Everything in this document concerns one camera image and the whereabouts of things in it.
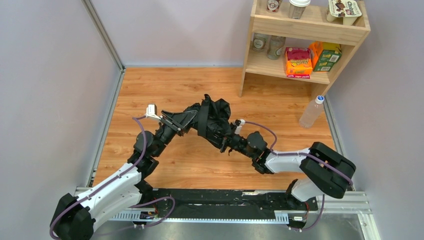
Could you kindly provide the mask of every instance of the bottle cap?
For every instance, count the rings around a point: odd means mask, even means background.
[[[322,104],[323,102],[324,102],[324,97],[323,96],[319,95],[319,96],[316,97],[315,103]]]
[[[306,7],[311,3],[311,0],[290,0],[289,2],[296,7]]]

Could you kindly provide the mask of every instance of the coffee cup lid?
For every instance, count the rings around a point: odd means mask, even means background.
[[[290,0],[290,3],[296,7],[306,7],[311,3],[311,0]]]

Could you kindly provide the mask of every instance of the white wall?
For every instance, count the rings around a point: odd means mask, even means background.
[[[119,71],[80,0],[0,1],[0,239],[49,239],[85,185]]]
[[[253,0],[92,1],[127,66],[243,65]]]
[[[383,240],[422,239],[422,1],[366,1],[371,33],[327,94]]]

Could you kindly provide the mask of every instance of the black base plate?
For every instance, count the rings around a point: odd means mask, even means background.
[[[275,219],[276,210],[306,211],[305,204],[300,204],[295,209],[290,208],[283,191],[249,194],[253,192],[255,191],[159,188],[153,190],[153,196],[172,196],[175,199],[175,209],[170,218],[260,220]],[[310,211],[318,210],[315,198],[309,199],[307,203]],[[163,217],[171,206],[172,201],[169,200],[158,202],[156,207],[159,217]]]

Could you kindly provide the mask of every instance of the plastic water bottle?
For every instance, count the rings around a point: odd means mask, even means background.
[[[312,127],[324,109],[323,102],[324,97],[321,95],[317,96],[315,100],[310,101],[299,120],[299,125],[302,128],[308,129]]]

